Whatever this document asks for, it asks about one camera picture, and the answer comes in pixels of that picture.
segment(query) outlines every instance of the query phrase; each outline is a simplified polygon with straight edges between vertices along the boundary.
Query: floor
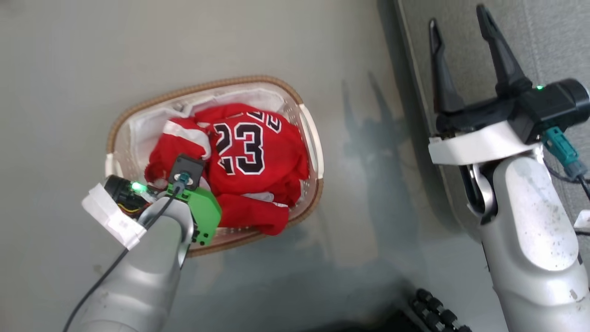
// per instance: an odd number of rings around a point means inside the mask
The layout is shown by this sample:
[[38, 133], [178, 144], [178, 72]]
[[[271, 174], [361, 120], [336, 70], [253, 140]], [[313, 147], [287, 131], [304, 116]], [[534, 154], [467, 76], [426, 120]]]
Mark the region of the floor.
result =
[[370, 324], [432, 291], [475, 332], [506, 331], [481, 246], [430, 165], [389, 1], [0, 0], [0, 330], [55, 331], [121, 250], [80, 206], [125, 108], [269, 74], [301, 94], [326, 161], [316, 212], [191, 259], [165, 331]]

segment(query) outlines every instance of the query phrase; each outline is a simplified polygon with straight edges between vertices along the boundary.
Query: cable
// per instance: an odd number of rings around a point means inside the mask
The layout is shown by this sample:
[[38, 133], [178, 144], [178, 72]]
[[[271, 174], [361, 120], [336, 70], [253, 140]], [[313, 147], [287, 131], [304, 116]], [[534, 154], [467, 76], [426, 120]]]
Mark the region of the cable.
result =
[[578, 176], [578, 181], [582, 185], [582, 188], [586, 192], [586, 196], [588, 196], [588, 199], [590, 200], [590, 186], [588, 186], [588, 183], [586, 183], [586, 179], [584, 179], [584, 176], [583, 175], [579, 175]]
[[[545, 167], [547, 167], [547, 170], [549, 170], [549, 173], [554, 176], [556, 179], [561, 180], [563, 182], [567, 182], [567, 183], [574, 183], [574, 184], [578, 184], [578, 180], [576, 179], [570, 179], [565, 175], [561, 175], [559, 172], [557, 172], [556, 170], [554, 170], [553, 168], [551, 168], [548, 164], [547, 161], [543, 160], [543, 162], [545, 163]], [[584, 179], [586, 183], [590, 183], [590, 179]]]
[[118, 206], [119, 206], [119, 207], [120, 207], [120, 208], [121, 208], [123, 211], [125, 211], [125, 212], [127, 212], [127, 213], [131, 213], [131, 214], [133, 214], [133, 213], [136, 213], [137, 211], [139, 211], [139, 210], [140, 210], [140, 208], [139, 208], [139, 207], [138, 207], [137, 209], [134, 209], [134, 210], [129, 210], [129, 209], [127, 209], [127, 208], [126, 208], [124, 205], [122, 205], [121, 203], [119, 203], [119, 204], [117, 204], [117, 205], [118, 205]]
[[[158, 220], [158, 218], [160, 218], [164, 214], [164, 211], [166, 211], [166, 209], [170, 206], [170, 204], [172, 204], [174, 197], [176, 197], [176, 195], [178, 194], [179, 191], [180, 191], [180, 188], [177, 188], [176, 190], [174, 190], [172, 197], [170, 197], [168, 199], [166, 204], [164, 204], [164, 206], [158, 211], [158, 213], [156, 213], [156, 215], [153, 218], [151, 218], [149, 220], [149, 222], [146, 224], [146, 226], [145, 226], [146, 230], [149, 230], [150, 227], [152, 227], [152, 225]], [[117, 265], [123, 260], [123, 258], [125, 257], [125, 255], [127, 255], [128, 252], [129, 252], [129, 250], [127, 248], [125, 248], [123, 250], [123, 252], [119, 255], [119, 257], [117, 257], [117, 259], [113, 262], [113, 264], [111, 264], [109, 269], [99, 278], [99, 280], [97, 282], [94, 283], [94, 285], [92, 287], [90, 287], [90, 289], [86, 292], [86, 294], [84, 294], [84, 296], [82, 297], [80, 302], [78, 302], [78, 304], [76, 305], [76, 307], [74, 308], [74, 310], [72, 311], [70, 316], [68, 317], [68, 321], [65, 323], [63, 332], [68, 331], [68, 329], [70, 328], [70, 324], [74, 320], [74, 317], [76, 316], [76, 314], [78, 313], [78, 310], [80, 310], [80, 308], [82, 307], [84, 302], [86, 302], [88, 297], [90, 297], [90, 295], [92, 295], [92, 293], [94, 293], [94, 291], [100, 286], [100, 284], [102, 284], [102, 282], [109, 276], [109, 274], [111, 272], [113, 272], [115, 267], [117, 267]]]

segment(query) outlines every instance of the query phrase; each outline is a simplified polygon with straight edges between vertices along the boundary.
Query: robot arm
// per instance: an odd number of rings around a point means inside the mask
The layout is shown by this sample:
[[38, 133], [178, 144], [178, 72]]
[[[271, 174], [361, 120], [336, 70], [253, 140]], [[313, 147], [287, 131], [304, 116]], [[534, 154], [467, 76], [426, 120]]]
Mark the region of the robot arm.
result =
[[498, 211], [480, 233], [508, 329], [588, 331], [588, 276], [547, 168], [509, 158], [493, 184]]
[[[432, 20], [435, 111], [441, 133], [429, 145], [432, 161], [461, 168], [469, 207], [481, 220], [484, 252], [509, 330], [588, 331], [588, 276], [575, 232], [543, 163], [542, 142], [554, 153], [547, 137], [588, 120], [590, 96], [571, 79], [533, 88], [485, 7], [477, 7], [477, 18], [494, 61], [498, 98], [463, 104]], [[566, 172], [583, 181], [585, 170], [571, 150], [574, 158], [566, 161]], [[567, 158], [557, 157], [566, 165]]]
[[177, 157], [168, 189], [161, 193], [167, 196], [151, 205], [142, 198], [150, 196], [146, 186], [120, 177], [111, 176], [90, 191], [84, 208], [128, 249], [78, 303], [64, 332], [86, 299], [82, 331], [162, 329], [191, 243], [208, 244], [221, 220], [213, 194], [198, 187], [203, 164]]
[[[170, 199], [160, 198], [142, 213], [139, 222], [149, 220]], [[80, 331], [160, 331], [176, 295], [193, 229], [188, 205], [173, 200], [88, 299]]]

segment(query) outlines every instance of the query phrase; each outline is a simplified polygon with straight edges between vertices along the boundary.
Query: printed number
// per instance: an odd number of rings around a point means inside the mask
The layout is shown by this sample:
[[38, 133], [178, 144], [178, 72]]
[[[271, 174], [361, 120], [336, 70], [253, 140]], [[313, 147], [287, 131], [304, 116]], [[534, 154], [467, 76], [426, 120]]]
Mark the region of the printed number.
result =
[[257, 123], [240, 122], [234, 128], [236, 140], [244, 141], [246, 157], [235, 157], [235, 166], [247, 175], [264, 171], [264, 150], [262, 127]]
[[[262, 112], [248, 112], [248, 116], [266, 124], [266, 127], [279, 133], [281, 131], [281, 121], [274, 116], [266, 115]], [[228, 175], [235, 174], [235, 168], [238, 168], [242, 174], [258, 175], [264, 171], [264, 149], [263, 149], [263, 128], [257, 123], [240, 122], [234, 127], [234, 135], [230, 127], [225, 123], [219, 123], [213, 126], [215, 132], [219, 135], [215, 148], [219, 154], [219, 166], [223, 167]], [[223, 157], [233, 145], [233, 140], [244, 141], [245, 156], [236, 156], [235, 162], [233, 157]]]

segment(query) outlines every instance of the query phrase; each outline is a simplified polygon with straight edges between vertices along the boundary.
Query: red clothing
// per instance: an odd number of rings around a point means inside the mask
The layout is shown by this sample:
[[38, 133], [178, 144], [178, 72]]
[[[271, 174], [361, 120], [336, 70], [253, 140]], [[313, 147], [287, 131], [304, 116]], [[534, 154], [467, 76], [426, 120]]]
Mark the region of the red clothing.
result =
[[[307, 151], [296, 126], [278, 113], [244, 104], [210, 108], [169, 123], [150, 155], [148, 181], [168, 179], [181, 153], [209, 160], [204, 176], [222, 209], [220, 227], [256, 226], [268, 235], [284, 229], [288, 206], [301, 196], [300, 180], [309, 177]], [[273, 201], [242, 196], [265, 192]]]

